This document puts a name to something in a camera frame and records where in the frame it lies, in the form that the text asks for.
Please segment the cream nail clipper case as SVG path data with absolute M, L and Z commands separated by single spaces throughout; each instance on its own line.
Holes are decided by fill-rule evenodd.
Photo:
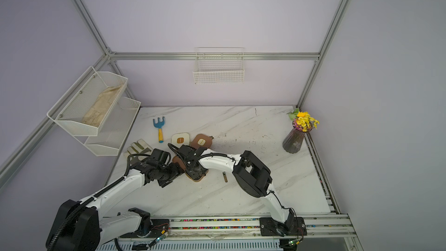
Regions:
M 186 132 L 173 134 L 171 137 L 171 143 L 180 148 L 182 145 L 190 145 L 190 135 Z

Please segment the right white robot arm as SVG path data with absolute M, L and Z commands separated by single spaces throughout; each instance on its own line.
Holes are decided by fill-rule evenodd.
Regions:
M 294 209 L 286 208 L 281 203 L 272 182 L 270 169 L 251 151 L 230 155 L 205 147 L 177 147 L 172 143 L 169 143 L 168 147 L 175 154 L 174 162 L 195 182 L 200 181 L 209 170 L 232 173 L 241 189 L 260 199 L 269 210 L 275 233 L 280 236 L 289 235 L 295 227 Z

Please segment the white mesh upper shelf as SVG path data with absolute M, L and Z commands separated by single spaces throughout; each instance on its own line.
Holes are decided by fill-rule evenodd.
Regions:
M 60 100 L 47 112 L 47 117 L 73 137 L 97 136 L 103 123 L 127 88 L 128 78 L 112 72 L 89 67 Z M 99 127 L 82 123 L 82 118 L 95 103 L 98 95 L 108 87 L 123 85 Z

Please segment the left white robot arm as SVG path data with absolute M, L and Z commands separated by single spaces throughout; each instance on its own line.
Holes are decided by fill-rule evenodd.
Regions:
M 116 181 L 80 201 L 68 200 L 56 214 L 46 248 L 49 251 L 93 251 L 125 234 L 147 237 L 156 227 L 151 214 L 138 208 L 107 218 L 106 214 L 130 193 L 157 181 L 164 188 L 184 173 L 171 162 L 168 152 L 154 149 L 152 153 L 127 156 L 124 174 Z

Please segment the blue yellow toy rake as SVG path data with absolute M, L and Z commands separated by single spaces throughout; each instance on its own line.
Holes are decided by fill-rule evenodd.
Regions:
M 153 119 L 153 125 L 158 130 L 158 142 L 163 143 L 164 142 L 164 135 L 163 135 L 163 126 L 165 124 L 165 117 L 158 117 L 157 119 Z

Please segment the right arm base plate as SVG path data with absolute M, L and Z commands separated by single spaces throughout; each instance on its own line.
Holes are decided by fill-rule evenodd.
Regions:
M 293 217 L 293 221 L 288 223 L 280 223 L 270 217 L 262 217 L 259 219 L 260 233 L 263 237 L 267 236 L 306 236 L 307 228 L 302 217 Z

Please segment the white mesh shelf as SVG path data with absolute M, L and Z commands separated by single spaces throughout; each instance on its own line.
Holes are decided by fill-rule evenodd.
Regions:
M 141 103 L 122 96 L 103 123 L 97 136 L 82 143 L 95 156 L 117 156 L 130 132 Z
M 60 100 L 47 112 L 47 117 L 73 137 L 97 136 L 103 123 L 127 88 L 128 78 L 112 72 L 89 67 Z M 95 103 L 98 95 L 108 87 L 123 85 L 99 127 L 82 123 L 82 118 Z

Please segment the beige cloth glove in shelf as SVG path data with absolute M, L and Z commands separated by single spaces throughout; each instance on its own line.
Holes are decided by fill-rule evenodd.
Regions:
M 82 118 L 82 123 L 89 126 L 99 127 L 122 87 L 123 85 L 108 87 L 101 92 L 93 106 Z

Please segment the aluminium frame rail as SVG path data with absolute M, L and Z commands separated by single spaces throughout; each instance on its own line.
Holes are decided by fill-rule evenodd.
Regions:
M 109 54 L 111 60 L 318 60 L 319 57 L 319 53 L 309 52 L 115 52 Z

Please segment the white mesh lower shelf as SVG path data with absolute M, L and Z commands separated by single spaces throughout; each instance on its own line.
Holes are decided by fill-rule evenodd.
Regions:
M 122 96 L 103 123 L 97 136 L 82 143 L 95 156 L 117 156 L 130 132 L 141 103 Z

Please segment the brown case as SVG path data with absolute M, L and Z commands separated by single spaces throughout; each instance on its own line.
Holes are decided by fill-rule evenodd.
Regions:
M 198 172 L 188 172 L 187 171 L 187 167 L 184 164 L 184 162 L 178 157 L 175 156 L 172 160 L 173 163 L 177 164 L 180 166 L 180 168 L 183 169 L 183 171 L 185 172 L 186 176 L 188 178 L 190 178 L 191 180 L 193 180 L 194 182 L 199 182 L 200 180 L 202 180 L 206 174 L 209 172 L 208 169 L 204 169 L 204 170 L 199 170 Z
M 213 143 L 213 137 L 204 135 L 204 134 L 198 134 L 190 143 L 190 146 L 198 149 L 200 147 L 204 148 L 211 148 Z

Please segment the dark glass vase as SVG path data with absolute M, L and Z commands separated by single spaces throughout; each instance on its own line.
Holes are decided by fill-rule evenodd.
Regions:
M 301 150 L 304 138 L 304 132 L 297 129 L 292 129 L 283 140 L 282 147 L 287 153 L 295 154 Z

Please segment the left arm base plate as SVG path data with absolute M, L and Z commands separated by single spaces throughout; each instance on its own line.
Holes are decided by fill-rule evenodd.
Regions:
M 135 232 L 122 235 L 120 238 L 157 238 L 163 231 L 167 231 L 170 226 L 169 219 L 152 219 L 143 223 Z

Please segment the yellow flower bouquet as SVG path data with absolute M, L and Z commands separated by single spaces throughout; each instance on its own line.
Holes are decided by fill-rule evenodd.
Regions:
M 301 132 L 310 132 L 317 129 L 320 122 L 313 118 L 308 112 L 302 112 L 299 108 L 288 113 L 294 129 Z

